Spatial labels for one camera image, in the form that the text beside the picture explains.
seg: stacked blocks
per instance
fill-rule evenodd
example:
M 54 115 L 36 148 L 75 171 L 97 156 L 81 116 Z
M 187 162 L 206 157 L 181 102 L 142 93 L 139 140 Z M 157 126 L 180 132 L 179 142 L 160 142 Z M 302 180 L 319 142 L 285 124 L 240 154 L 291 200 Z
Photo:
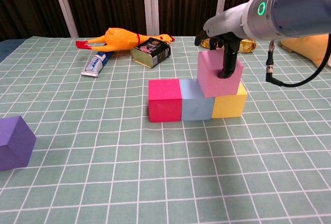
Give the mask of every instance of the stacked blocks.
M 35 142 L 22 117 L 0 118 L 0 171 L 26 167 Z
M 151 122 L 201 121 L 240 117 L 247 99 L 243 65 L 237 60 L 231 77 L 220 79 L 223 50 L 199 52 L 195 79 L 154 79 L 148 83 Z
M 179 79 L 149 80 L 148 109 L 151 122 L 179 122 L 182 116 Z

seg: green grid mat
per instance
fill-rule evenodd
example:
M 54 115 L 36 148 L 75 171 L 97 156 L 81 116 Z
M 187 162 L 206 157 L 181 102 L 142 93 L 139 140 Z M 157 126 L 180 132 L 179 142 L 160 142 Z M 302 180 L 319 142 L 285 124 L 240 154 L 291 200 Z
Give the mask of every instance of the green grid mat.
M 115 53 L 99 78 L 75 39 L 33 37 L 0 64 L 0 117 L 37 136 L 27 168 L 0 172 L 0 223 L 331 223 L 331 73 L 265 82 L 267 42 L 240 54 L 241 118 L 150 123 L 154 78 L 195 78 L 194 37 L 153 69 Z M 276 46 L 274 75 L 314 65 Z

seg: pink foam block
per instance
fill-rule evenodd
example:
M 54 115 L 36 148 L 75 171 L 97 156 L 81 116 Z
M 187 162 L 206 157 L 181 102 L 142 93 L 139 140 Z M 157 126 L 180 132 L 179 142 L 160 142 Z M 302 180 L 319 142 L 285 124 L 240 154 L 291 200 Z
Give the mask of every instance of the pink foam block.
M 182 117 L 179 79 L 149 80 L 148 110 L 150 122 L 179 122 Z
M 224 50 L 199 52 L 197 78 L 205 97 L 235 95 L 238 91 L 244 66 L 237 58 L 236 69 L 231 77 L 220 79 L 218 72 L 223 68 Z

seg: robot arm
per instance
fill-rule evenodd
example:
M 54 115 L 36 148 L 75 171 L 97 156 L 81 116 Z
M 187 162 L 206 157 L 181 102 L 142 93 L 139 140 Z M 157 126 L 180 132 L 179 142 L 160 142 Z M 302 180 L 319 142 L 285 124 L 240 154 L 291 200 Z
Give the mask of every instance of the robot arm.
M 276 39 L 326 33 L 331 33 L 331 0 L 250 0 L 207 20 L 195 45 L 202 39 L 217 38 L 219 46 L 224 46 L 218 77 L 229 78 L 242 39 L 271 41 L 272 51 Z

